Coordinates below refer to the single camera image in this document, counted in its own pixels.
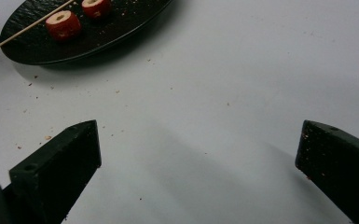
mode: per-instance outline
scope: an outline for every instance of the table surface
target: table surface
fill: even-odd
[[[305,119],[359,137],[359,1],[173,0],[87,59],[0,50],[1,186],[90,119],[103,166],[63,223],[349,223],[295,157]]]

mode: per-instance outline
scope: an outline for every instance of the white table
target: white table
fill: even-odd
[[[174,0],[86,60],[0,50],[2,187],[89,119],[103,166],[63,223],[349,223],[294,164],[305,119],[359,137],[359,1]]]

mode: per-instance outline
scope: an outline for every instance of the food piece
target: food piece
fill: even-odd
[[[50,16],[46,20],[46,28],[51,37],[59,42],[72,39],[81,33],[79,19],[75,13],[68,10]]]
[[[100,20],[106,17],[112,8],[110,0],[84,0],[81,6],[84,14],[93,20]]]
[[[296,167],[353,223],[359,223],[358,138],[338,128],[305,120]]]

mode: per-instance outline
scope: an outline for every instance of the wooden stick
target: wooden stick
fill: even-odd
[[[16,38],[17,36],[21,35],[22,33],[28,31],[29,29],[33,28],[34,26],[36,26],[39,22],[44,21],[45,19],[47,19],[48,17],[50,17],[52,14],[56,13],[57,11],[61,10],[62,8],[68,6],[69,4],[71,4],[72,2],[74,2],[75,0],[69,0],[68,2],[66,2],[65,4],[63,4],[60,7],[57,7],[56,9],[54,9],[53,11],[51,11],[48,15],[44,16],[42,19],[40,19],[39,21],[36,21],[34,23],[32,23],[31,25],[27,26],[26,28],[18,31],[16,34],[14,34],[13,36],[9,37],[8,39],[6,39],[5,41],[0,43],[0,48],[5,45],[7,42],[9,42],[10,40]]]

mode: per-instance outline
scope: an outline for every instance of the skewer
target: skewer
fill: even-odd
[[[69,4],[71,4],[72,2],[74,2],[75,0],[69,0],[68,2],[66,2],[65,4],[61,5],[60,7],[57,7],[56,9],[54,9],[53,11],[51,11],[48,15],[44,16],[43,18],[41,18],[40,20],[32,23],[31,25],[25,27],[24,29],[18,31],[16,34],[14,34],[13,36],[9,37],[8,39],[6,39],[5,41],[0,43],[0,48],[5,45],[7,42],[9,42],[10,40],[16,38],[17,36],[21,35],[22,33],[28,31],[29,29],[33,28],[34,26],[36,26],[39,22],[44,21],[45,19],[47,19],[48,17],[50,17],[51,15],[53,15],[54,13],[58,12],[59,10],[63,9],[64,7],[68,6]]]

